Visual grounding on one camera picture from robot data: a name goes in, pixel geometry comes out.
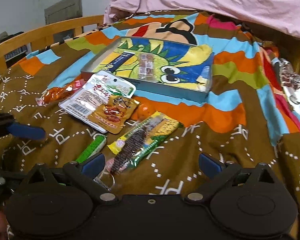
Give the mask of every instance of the brown snack package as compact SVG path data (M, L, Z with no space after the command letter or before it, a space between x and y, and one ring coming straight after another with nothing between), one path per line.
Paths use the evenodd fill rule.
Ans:
M98 106L88 115L88 119L110 133L117 134L138 104L139 102L134 99L111 95L108 103Z

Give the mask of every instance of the barcode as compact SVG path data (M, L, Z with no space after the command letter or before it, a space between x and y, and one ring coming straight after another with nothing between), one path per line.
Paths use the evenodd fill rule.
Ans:
M87 114L89 112L88 109L84 108L83 106L80 106L78 104L72 104L71 105L75 110L78 110L79 112L83 113L83 114Z

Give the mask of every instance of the colorful patterned blanket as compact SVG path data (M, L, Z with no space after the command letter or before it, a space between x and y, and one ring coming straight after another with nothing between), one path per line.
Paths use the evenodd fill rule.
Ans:
M47 137L43 141L11 135L0 138L0 169L27 172L38 162L61 167L78 157L97 132L61 110L58 102L37 106L35 98L73 80L90 59L120 36L207 44L215 56L212 88L204 104L136 92L136 100L151 103L186 128L176 130L136 169L116 176L113 191L119 195L192 192L207 180L198 167L201 152L244 167L265 162L298 202L298 223L292 234L300 239L300 115L287 104L274 77L272 58L259 40L241 25L206 12L138 15L33 52L11 67L0 76L0 112L43 127ZM135 119L133 115L119 135L108 134L108 143ZM107 147L102 152L107 159L113 157Z

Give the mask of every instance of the silver screw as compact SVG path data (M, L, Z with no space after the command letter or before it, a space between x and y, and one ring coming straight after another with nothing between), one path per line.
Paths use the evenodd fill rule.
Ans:
M155 204L156 201L155 201L154 199L148 199L148 203L149 203L149 204Z
M103 193L100 195L100 199L103 201L113 201L115 199L115 195L112 193Z
M188 195L188 199L193 200L193 201L198 201L198 200L202 200L203 196L200 193L190 193Z
M6 184L6 180L3 177L0 177L0 185Z

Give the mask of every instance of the tray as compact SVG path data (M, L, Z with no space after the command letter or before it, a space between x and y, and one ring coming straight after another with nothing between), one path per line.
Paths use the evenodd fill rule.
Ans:
M191 50L191 48L194 48L194 47L196 47L195 49L197 50L195 53L193 53L193 50ZM180 64L179 63L180 59L178 61L173 60L173 59L176 59L177 57L170 56L170 55L171 54L177 55L178 53L180 54L180 53L184 53L185 51L187 51L187 52L191 52L188 55L187 59L190 58L194 62L198 62L198 58L206 57L206 56L202 56L202 54L198 54L198 49L200 51L199 47L200 46L184 44L184 43L179 43L179 42L174 42L174 41L160 40L160 39L152 39L152 38L148 39L148 38L141 38L141 37L120 37L120 38L116 39L115 41L113 41L111 44L109 44L106 48L101 50L95 57L93 57L82 68L81 74L85 80L88 80L93 75L93 73L95 73L99 70L99 69L96 69L97 66L103 60L105 60L106 57L108 57L112 52L114 52L114 50L119 48L123 52L134 51L134 52L136 52L136 55L138 53L140 53L140 51L141 51L141 52L153 53L159 59L164 57L164 60L171 60L168 62L169 67L174 66L174 65L176 67L178 67L178 65L183 64L183 66L181 66L180 69L181 70L185 69L186 71L188 71L186 73L186 75L189 75L189 77L191 77L192 81L193 81L193 76L196 77L196 74L194 74L192 71L193 68L195 67L196 68L195 71L198 72L198 69L200 69L200 67L202 67L202 65L204 65L205 62L210 61L212 63L213 53L207 54L207 52L205 52L203 50L203 53L206 53L207 55L209 55L209 58L206 59L201 65L197 64L195 66L191 65L191 62L189 62L189 61ZM122 62L122 60L120 60L118 58L116 58L116 61L119 64L119 68L120 68L120 66L122 66L122 64L124 64L124 62ZM160 67L160 69L164 69L163 68L164 64L159 65L159 67ZM107 65L106 68L103 68L103 69L104 70L109 70L109 69L114 70L114 71L112 71L112 73L114 73L117 76L120 76L120 77L126 79L127 81L131 82L132 84L134 84L136 86L137 90L148 91L151 93L156 93L156 94L165 95L165 96L174 97L174 98L184 98L186 100L191 100L191 101L198 102L198 103L203 103L205 101L205 98L210 90L211 81L212 81L211 67L209 67L209 70L208 70L209 73L208 73L207 83L205 86L199 85L197 82L194 83L194 82L186 81L186 83L185 83L184 79L182 79L183 83L177 84L178 85L177 86L177 85L160 83L159 81L151 82L151 81L131 78L131 77L125 76L127 73L126 70L116 71L114 65L111 65L111 67L109 67L109 64ZM191 88L179 87L179 86L190 86Z

